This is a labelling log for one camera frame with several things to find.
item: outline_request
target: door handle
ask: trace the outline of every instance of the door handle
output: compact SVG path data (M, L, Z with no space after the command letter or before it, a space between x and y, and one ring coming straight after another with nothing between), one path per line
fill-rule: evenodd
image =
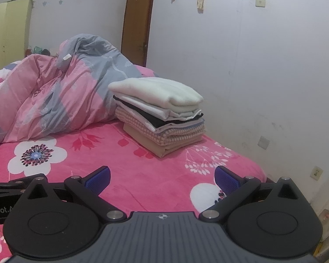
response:
M147 43L144 42L143 45L139 45L139 49L147 50Z

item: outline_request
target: stack of folded clothes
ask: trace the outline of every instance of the stack of folded clothes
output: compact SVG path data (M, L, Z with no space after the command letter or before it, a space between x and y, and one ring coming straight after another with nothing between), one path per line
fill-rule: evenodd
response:
M108 88L125 132L158 157L201 140L203 99L194 89L157 77L129 78Z

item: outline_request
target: floral bedsheet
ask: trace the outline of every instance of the floral bedsheet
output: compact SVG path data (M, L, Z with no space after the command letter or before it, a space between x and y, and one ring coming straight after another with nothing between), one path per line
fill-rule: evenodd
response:
M49 182L82 177L107 165L111 183L100 197L131 211L194 211L199 214L223 197L214 169L224 165L265 182L253 161L204 136L195 145L159 159L123 131L123 123L93 124L82 131L0 145L0 182L44 173ZM0 263L11 256L0 226Z

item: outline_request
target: white wall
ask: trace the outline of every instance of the white wall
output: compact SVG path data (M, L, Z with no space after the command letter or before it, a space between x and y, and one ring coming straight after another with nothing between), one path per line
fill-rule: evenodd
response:
M202 94L209 135L272 179L310 199L329 177L329 0L154 0L147 66Z
M29 45L55 48L76 34L89 33L120 48L125 3L126 0L34 0Z

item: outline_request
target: wall socket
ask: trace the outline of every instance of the wall socket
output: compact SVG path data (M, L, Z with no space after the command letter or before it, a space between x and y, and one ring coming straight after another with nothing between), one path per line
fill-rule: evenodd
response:
M323 173L323 170L320 169L319 167L315 166L311 172L310 177L318 181L320 176L322 175L322 173Z

